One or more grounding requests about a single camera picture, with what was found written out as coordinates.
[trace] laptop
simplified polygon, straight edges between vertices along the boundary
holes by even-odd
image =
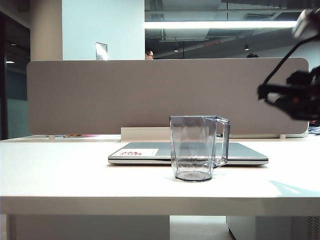
[[[217,142],[216,156],[221,156],[222,143]],[[118,165],[171,165],[170,142],[131,142],[108,156]],[[229,142],[227,165],[264,165],[267,156],[237,142]]]

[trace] ceiling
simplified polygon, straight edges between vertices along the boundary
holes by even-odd
[[[295,21],[302,10],[320,7],[320,0],[145,0],[145,21]],[[250,42],[283,33],[283,29],[146,29],[145,44],[155,58],[182,58],[187,52],[221,48],[227,42]]]

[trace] ceiling light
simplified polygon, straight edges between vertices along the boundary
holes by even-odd
[[[260,29],[292,28],[297,21],[148,21],[145,29]]]
[[[179,46],[178,46],[178,43],[177,42],[175,42],[175,45],[174,45],[174,50],[173,50],[174,52],[179,52]]]

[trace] desk divider panel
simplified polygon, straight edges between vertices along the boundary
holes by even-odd
[[[119,134],[168,127],[171,115],[219,115],[233,135],[301,134],[307,121],[258,101],[280,58],[33,61],[27,67],[29,130],[35,135]],[[270,83],[285,84],[304,58]]]

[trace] person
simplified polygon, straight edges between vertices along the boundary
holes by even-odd
[[[254,53],[249,53],[247,56],[247,58],[258,58],[259,56],[257,54],[254,54]]]
[[[144,55],[144,59],[147,59],[147,60],[152,60],[154,59],[154,52],[152,51],[151,48],[146,48],[145,49],[145,55]]]

